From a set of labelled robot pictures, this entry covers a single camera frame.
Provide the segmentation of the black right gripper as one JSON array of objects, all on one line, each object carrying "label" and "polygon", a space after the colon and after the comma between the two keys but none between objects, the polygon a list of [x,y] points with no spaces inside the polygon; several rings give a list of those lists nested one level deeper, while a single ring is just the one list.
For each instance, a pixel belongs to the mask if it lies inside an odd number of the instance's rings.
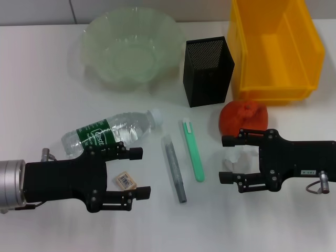
[{"label": "black right gripper", "polygon": [[240,193],[281,190],[294,177],[318,178],[320,192],[335,182],[335,141],[289,141],[275,129],[240,129],[238,136],[222,136],[223,147],[259,146],[260,173],[219,172],[221,184],[237,184]]}]

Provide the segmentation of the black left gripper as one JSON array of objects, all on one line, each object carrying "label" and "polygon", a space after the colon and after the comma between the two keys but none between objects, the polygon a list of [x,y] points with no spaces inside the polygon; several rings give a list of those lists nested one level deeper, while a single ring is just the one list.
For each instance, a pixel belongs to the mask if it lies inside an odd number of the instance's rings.
[{"label": "black left gripper", "polygon": [[71,160],[34,162],[25,166],[25,199],[28,203],[66,199],[82,201],[87,211],[130,211],[133,201],[148,200],[151,187],[126,191],[107,190],[106,161],[141,160],[142,148],[123,142],[89,145],[80,157]]}]

